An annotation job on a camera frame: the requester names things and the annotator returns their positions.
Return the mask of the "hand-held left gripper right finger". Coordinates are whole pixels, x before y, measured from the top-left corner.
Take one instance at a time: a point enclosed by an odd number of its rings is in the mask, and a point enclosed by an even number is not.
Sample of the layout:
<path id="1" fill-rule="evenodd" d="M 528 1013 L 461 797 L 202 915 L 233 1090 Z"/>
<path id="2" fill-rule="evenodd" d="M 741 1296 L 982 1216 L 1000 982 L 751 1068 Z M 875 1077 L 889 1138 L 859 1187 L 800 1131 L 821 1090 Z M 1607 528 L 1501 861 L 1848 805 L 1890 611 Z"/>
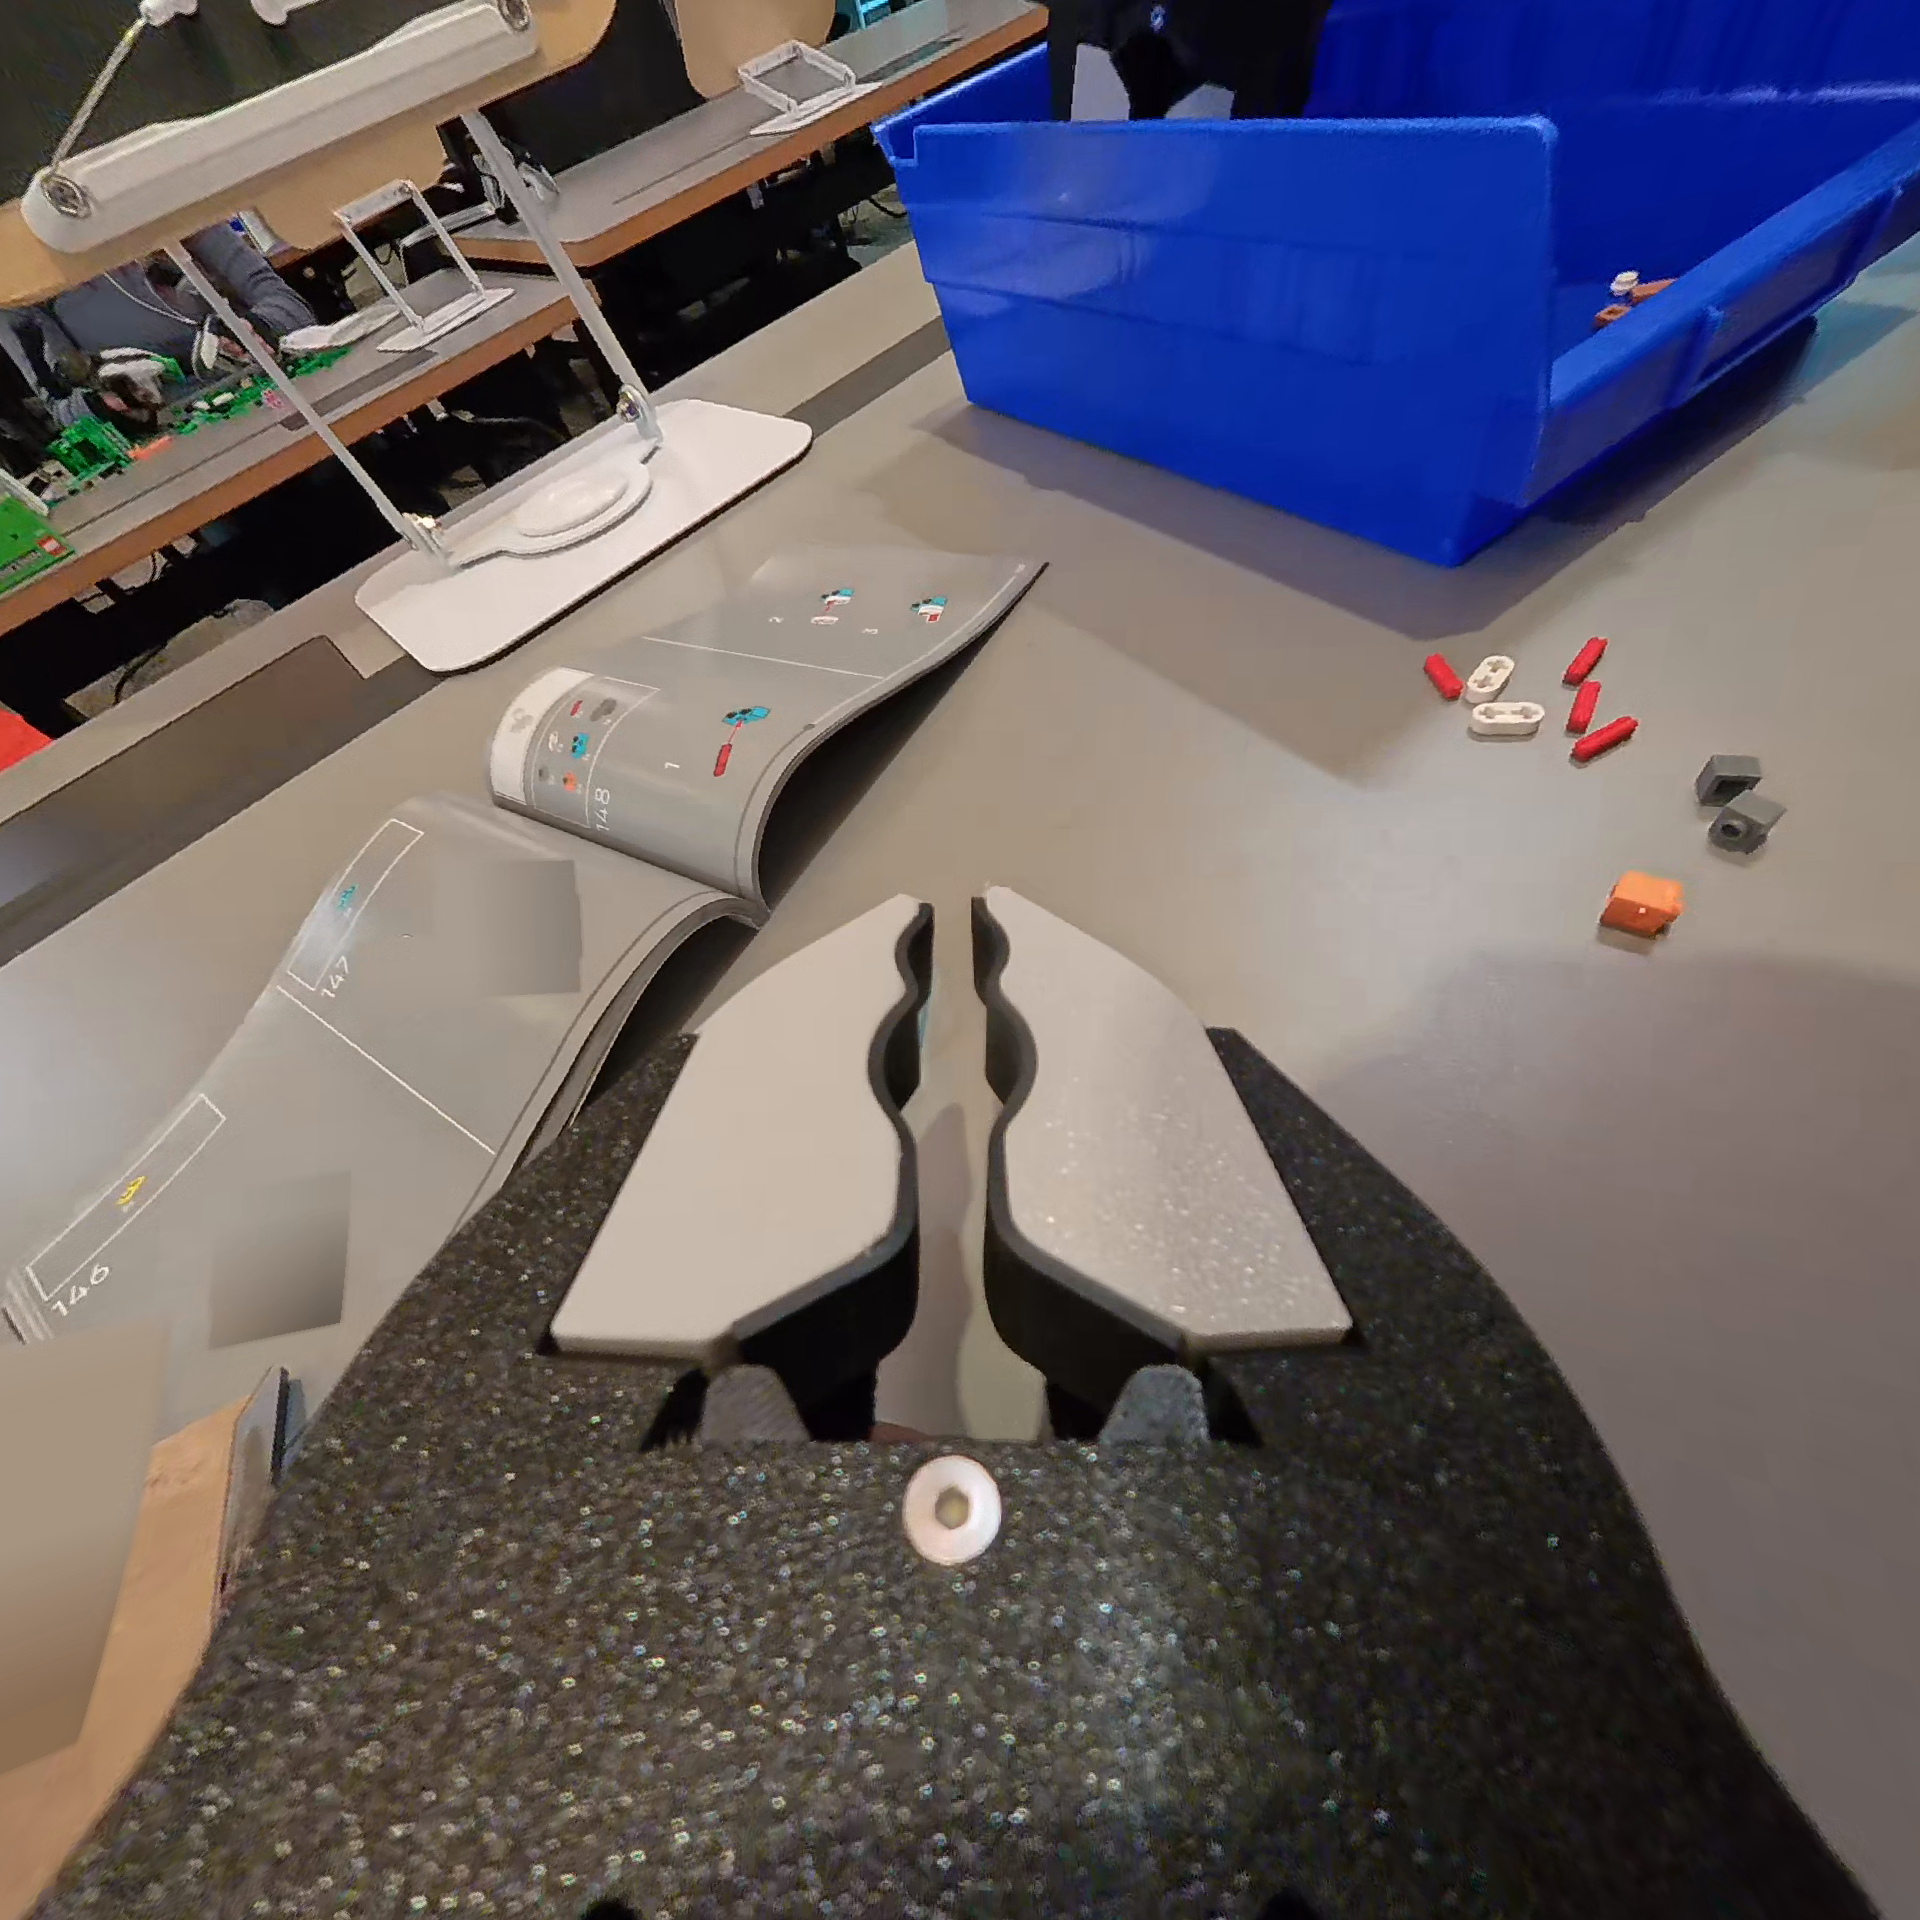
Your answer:
<path id="1" fill-rule="evenodd" d="M 1221 1056 L 1162 980 L 1021 892 L 974 898 L 983 1275 L 1016 1353 L 1257 1353 L 1354 1328 Z"/>

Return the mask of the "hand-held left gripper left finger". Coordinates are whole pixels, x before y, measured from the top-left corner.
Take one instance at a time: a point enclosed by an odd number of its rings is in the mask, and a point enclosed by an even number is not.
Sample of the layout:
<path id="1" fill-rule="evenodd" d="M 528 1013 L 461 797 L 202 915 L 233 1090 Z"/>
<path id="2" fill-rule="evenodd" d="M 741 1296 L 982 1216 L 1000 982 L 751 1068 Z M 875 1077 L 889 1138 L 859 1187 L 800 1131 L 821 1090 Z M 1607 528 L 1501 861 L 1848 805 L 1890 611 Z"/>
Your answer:
<path id="1" fill-rule="evenodd" d="M 920 1305 L 933 910 L 889 897 L 696 1032 L 551 1323 L 563 1353 L 873 1369 Z"/>

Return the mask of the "blue plastic bin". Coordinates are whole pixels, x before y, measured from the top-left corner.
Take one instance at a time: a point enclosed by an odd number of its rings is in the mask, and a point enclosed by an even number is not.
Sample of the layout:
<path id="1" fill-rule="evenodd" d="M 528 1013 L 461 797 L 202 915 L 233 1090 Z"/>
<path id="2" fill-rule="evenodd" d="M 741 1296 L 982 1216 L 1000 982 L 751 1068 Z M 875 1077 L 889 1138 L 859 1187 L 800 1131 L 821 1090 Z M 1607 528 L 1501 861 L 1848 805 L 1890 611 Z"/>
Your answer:
<path id="1" fill-rule="evenodd" d="M 971 403 L 1459 565 L 1915 235 L 1915 5 L 1058 5 L 881 122 Z"/>

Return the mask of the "grey desk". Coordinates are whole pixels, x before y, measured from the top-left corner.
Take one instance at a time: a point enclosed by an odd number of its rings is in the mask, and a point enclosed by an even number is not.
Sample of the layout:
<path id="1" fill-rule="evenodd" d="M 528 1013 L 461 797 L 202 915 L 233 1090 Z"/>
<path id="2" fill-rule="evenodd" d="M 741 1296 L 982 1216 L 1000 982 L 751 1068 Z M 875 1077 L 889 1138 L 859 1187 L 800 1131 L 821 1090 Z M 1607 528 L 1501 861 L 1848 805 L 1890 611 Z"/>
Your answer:
<path id="1" fill-rule="evenodd" d="M 1915 1916 L 1915 240 L 1463 568 L 970 405 L 912 248 L 677 397 L 793 470 L 491 665 L 374 638 L 370 565 L 6 772 L 6 1266 L 233 1037 L 323 884 L 488 795 L 518 691 L 803 546 L 1042 561 L 835 732 L 770 908 L 663 1044 L 390 1300 L 221 1353 L 304 1381 L 231 1612 L 38 1916 Z M 1563 673 L 1591 638 L 1573 763 Z M 1514 656 L 1530 738 L 1425 658 Z M 1694 780 L 1789 808 L 1710 845 Z M 1680 880 L 1658 939 L 1622 873 Z M 983 1293 L 974 898 L 1203 1021 L 1352 1332 L 1200 1369 L 1250 1445 L 1038 1443 Z M 698 1026 L 933 910 L 928 1446 L 645 1446 L 679 1360 L 560 1296 Z"/>

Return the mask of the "grey instruction booklet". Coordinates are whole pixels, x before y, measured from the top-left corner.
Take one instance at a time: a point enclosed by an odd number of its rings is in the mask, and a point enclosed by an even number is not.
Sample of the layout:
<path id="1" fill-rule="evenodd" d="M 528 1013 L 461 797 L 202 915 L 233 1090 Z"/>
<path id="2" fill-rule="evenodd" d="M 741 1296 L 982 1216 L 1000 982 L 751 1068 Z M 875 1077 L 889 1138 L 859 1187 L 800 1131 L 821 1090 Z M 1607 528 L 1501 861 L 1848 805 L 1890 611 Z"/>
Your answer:
<path id="1" fill-rule="evenodd" d="M 666 957 L 766 915 L 790 777 L 990 633 L 1042 561 L 803 546 L 731 597 L 515 692 L 488 795 L 394 808 L 233 1037 L 73 1216 L 6 1266 L 6 1336 L 159 1316 L 210 1349 L 406 1290 Z"/>

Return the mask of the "wood-edged background table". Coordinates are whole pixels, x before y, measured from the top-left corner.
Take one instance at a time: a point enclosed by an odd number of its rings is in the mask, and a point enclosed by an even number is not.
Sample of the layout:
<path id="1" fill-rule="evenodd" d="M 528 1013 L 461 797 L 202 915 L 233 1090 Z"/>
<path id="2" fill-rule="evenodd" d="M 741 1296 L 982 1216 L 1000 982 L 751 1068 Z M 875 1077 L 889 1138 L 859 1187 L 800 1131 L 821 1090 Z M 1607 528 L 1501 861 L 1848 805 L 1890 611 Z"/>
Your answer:
<path id="1" fill-rule="evenodd" d="M 485 272 L 482 283 L 504 299 L 478 321 L 416 353 L 359 344 L 339 365 L 299 380 L 299 394 L 321 408 L 341 441 L 355 443 L 574 323 L 574 304 L 550 277 Z M 129 470 L 55 508 L 53 528 L 70 555 L 6 593 L 2 633 L 327 458 L 323 440 L 283 408 L 160 443 Z"/>
<path id="2" fill-rule="evenodd" d="M 1048 22 L 1042 5 L 912 5 L 829 46 L 829 58 L 857 75 L 862 93 L 795 130 L 765 136 L 768 106 L 734 89 L 565 169 L 545 217 L 574 268 L 597 270 L 835 139 L 1046 42 Z"/>

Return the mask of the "dark printed cardboard box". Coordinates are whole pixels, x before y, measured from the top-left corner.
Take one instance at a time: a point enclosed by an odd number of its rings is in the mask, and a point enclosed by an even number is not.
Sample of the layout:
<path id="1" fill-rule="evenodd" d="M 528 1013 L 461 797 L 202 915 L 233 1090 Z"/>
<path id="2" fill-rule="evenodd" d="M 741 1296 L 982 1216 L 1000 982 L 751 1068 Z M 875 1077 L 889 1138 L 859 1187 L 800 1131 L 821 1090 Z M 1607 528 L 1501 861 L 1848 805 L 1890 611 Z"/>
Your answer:
<path id="1" fill-rule="evenodd" d="M 73 1741 L 6 1768 L 2 1916 L 26 1916 L 129 1785 L 200 1670 L 274 1494 L 298 1381 L 273 1366 L 249 1400 L 162 1438 Z"/>

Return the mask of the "white bar lamp head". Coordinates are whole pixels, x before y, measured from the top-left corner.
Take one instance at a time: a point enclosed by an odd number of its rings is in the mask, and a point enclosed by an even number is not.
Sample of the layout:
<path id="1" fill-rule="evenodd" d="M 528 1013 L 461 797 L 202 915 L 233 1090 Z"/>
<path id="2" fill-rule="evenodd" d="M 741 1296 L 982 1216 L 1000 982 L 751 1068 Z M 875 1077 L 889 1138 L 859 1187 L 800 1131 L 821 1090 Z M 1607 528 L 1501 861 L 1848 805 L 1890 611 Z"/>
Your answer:
<path id="1" fill-rule="evenodd" d="M 21 198 L 23 225 L 48 249 L 104 249 L 455 89 L 491 81 L 539 49 L 535 11 L 527 3 L 445 5 L 357 54 L 241 102 L 151 124 L 83 152 L 91 107 L 139 35 L 179 13 L 174 5 L 139 6 L 55 156 L 30 181 Z"/>

